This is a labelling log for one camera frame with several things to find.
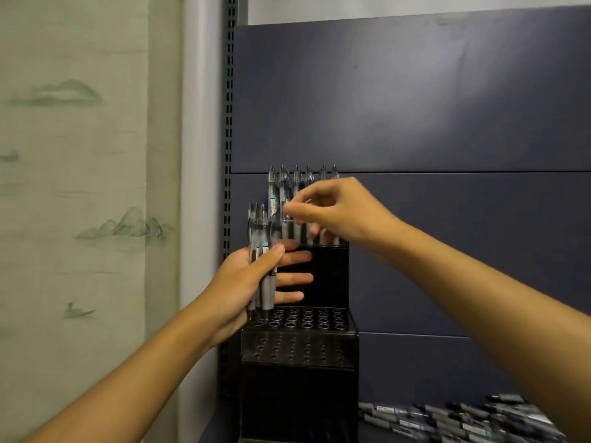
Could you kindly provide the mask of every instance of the black pen holder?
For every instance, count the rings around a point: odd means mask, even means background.
[[[241,331],[239,441],[356,443],[358,381],[348,309],[276,307]]]

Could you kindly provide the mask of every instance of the hand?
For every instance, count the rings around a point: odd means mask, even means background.
[[[354,177],[323,180],[301,190],[283,207],[298,223],[312,223],[308,237],[321,231],[324,241],[336,236],[372,247],[384,227],[401,223]]]
[[[275,266],[291,266],[312,259],[307,251],[289,252],[298,246],[296,241],[283,241],[262,255],[253,264],[249,249],[231,253],[207,288],[188,305],[193,311],[205,314],[213,324],[210,346],[214,347],[233,335],[247,322],[246,307],[261,279]],[[277,287],[303,285],[313,280],[310,273],[277,273]],[[276,292],[275,303],[302,300],[302,292]]]

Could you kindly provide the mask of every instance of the left hand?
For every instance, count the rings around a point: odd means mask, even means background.
[[[291,252],[297,248],[296,241],[282,241],[250,264],[248,248],[228,255],[207,288],[189,308],[205,313],[213,323],[212,347],[225,341],[247,322],[248,302],[261,279],[275,266],[291,266],[312,259],[307,251]],[[310,273],[277,273],[277,287],[303,285],[313,280]],[[294,303],[302,300],[302,292],[275,293],[275,303]]]

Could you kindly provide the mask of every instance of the painted wall mural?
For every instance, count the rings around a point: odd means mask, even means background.
[[[147,248],[175,258],[174,200],[146,201],[148,8],[0,0],[0,443],[143,343]]]

